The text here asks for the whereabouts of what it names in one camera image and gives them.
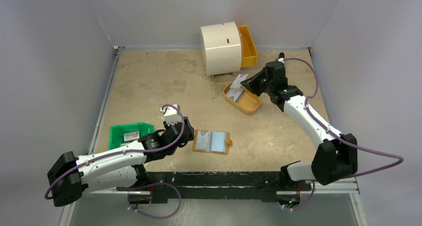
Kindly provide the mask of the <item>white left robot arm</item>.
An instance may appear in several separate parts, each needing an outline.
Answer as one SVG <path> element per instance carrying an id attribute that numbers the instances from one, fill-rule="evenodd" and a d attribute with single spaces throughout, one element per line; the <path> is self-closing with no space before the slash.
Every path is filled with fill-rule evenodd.
<path id="1" fill-rule="evenodd" d="M 176 149 L 194 140 L 189 119 L 146 134 L 128 145 L 98 154 L 75 156 L 63 153 L 47 173 L 49 188 L 45 198 L 62 207 L 82 196 L 108 188 L 133 187 L 137 191 L 148 186 L 143 165 L 173 155 Z"/>

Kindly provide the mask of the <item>silver VIP credit card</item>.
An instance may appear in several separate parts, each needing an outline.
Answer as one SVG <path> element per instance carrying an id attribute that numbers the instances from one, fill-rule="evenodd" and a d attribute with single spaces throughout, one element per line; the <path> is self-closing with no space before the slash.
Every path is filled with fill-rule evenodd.
<path id="1" fill-rule="evenodd" d="M 210 149 L 211 135 L 210 131 L 198 131 L 195 150 L 208 151 Z"/>

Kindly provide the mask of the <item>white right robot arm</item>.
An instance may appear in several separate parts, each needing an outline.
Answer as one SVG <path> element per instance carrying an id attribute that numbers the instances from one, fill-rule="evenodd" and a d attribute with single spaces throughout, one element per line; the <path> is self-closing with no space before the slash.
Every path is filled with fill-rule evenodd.
<path id="1" fill-rule="evenodd" d="M 299 181 L 317 181 L 328 185 L 357 172 L 357 140 L 330 126 L 309 104 L 298 87 L 288 84 L 285 64 L 276 60 L 241 85 L 256 96 L 267 94 L 282 112 L 294 119 L 316 147 L 312 161 L 298 161 L 280 169 L 280 185 L 287 190 Z"/>

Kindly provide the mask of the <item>orange leather card holder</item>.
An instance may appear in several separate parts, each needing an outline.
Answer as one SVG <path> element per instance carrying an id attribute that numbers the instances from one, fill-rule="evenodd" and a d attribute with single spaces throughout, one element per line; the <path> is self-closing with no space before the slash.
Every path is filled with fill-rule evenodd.
<path id="1" fill-rule="evenodd" d="M 194 132 L 193 151 L 201 153 L 228 154 L 232 146 L 227 131 L 198 130 Z"/>

